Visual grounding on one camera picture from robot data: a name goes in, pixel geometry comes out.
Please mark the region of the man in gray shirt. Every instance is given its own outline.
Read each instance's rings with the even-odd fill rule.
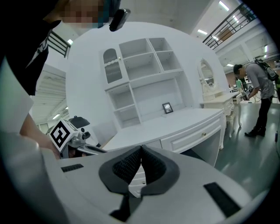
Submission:
[[[238,78],[244,78],[247,75],[252,81],[254,89],[248,96],[249,99],[255,96],[259,90],[261,91],[261,108],[259,109],[257,123],[253,130],[245,133],[245,135],[248,137],[255,137],[256,135],[265,136],[267,113],[274,95],[273,82],[268,79],[264,70],[256,63],[251,63],[245,66],[234,65],[233,72]]]

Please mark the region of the black rectangular slot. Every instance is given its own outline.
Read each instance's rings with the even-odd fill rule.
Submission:
[[[217,183],[213,182],[205,184],[204,188],[211,195],[226,217],[230,217],[240,210],[240,207]]]
[[[84,167],[82,164],[74,164],[74,165],[71,165],[71,166],[64,166],[61,169],[62,169],[63,173],[65,173],[65,172],[68,172],[68,171],[80,169],[82,167]]]

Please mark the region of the black backpack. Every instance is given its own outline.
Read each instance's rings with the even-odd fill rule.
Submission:
[[[278,79],[277,73],[264,61],[256,59],[255,62],[258,64],[266,73],[267,77],[271,81],[276,81]]]

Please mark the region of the person in black shirt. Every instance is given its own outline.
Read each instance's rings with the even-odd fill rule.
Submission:
[[[47,0],[19,1],[5,8],[13,15],[4,26],[4,54],[17,80],[29,95],[35,95],[36,83],[48,56],[47,38],[61,20],[82,26],[100,24],[119,9],[120,0]],[[41,148],[51,149],[56,158],[58,150],[43,134],[28,114],[20,134],[37,141]]]

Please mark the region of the black shoe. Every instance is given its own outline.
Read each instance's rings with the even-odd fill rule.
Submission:
[[[247,137],[256,137],[257,136],[257,131],[252,130],[250,132],[245,132],[245,136],[247,136]]]
[[[264,137],[266,135],[266,131],[265,130],[259,130],[259,131],[257,131],[257,135],[260,135],[260,136]]]

